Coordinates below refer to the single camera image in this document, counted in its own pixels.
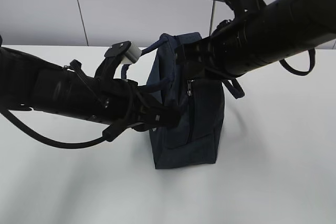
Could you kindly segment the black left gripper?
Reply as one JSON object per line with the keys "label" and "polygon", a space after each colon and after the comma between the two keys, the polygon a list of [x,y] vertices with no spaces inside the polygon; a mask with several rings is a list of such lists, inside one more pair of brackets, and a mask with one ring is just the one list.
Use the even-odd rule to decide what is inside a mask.
{"label": "black left gripper", "polygon": [[129,126],[137,132],[145,132],[156,127],[177,127],[181,119],[178,106],[162,105],[151,94],[140,90],[138,83],[126,80],[131,87],[133,106],[131,109]]}

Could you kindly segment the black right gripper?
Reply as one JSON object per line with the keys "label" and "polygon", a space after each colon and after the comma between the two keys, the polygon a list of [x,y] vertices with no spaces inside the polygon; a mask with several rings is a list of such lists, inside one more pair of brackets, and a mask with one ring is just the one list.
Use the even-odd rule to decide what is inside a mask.
{"label": "black right gripper", "polygon": [[181,44],[175,49],[176,64],[181,65],[186,80],[224,80],[222,61],[214,53],[210,37]]}

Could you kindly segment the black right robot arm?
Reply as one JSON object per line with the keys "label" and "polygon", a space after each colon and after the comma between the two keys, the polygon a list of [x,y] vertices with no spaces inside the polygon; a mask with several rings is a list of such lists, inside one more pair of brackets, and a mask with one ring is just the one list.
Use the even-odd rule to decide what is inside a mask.
{"label": "black right robot arm", "polygon": [[176,48],[188,79],[234,79],[335,40],[334,0],[215,0],[234,12],[208,37]]}

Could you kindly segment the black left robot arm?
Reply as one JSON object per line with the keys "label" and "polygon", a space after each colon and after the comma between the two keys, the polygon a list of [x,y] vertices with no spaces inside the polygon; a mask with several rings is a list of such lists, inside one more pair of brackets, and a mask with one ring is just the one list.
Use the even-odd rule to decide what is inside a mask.
{"label": "black left robot arm", "polygon": [[59,66],[34,55],[1,48],[1,103],[8,110],[36,110],[127,129],[176,127],[175,107],[162,105],[150,91],[116,79],[117,67],[135,63],[141,50],[130,41],[112,45],[93,77],[78,60]]}

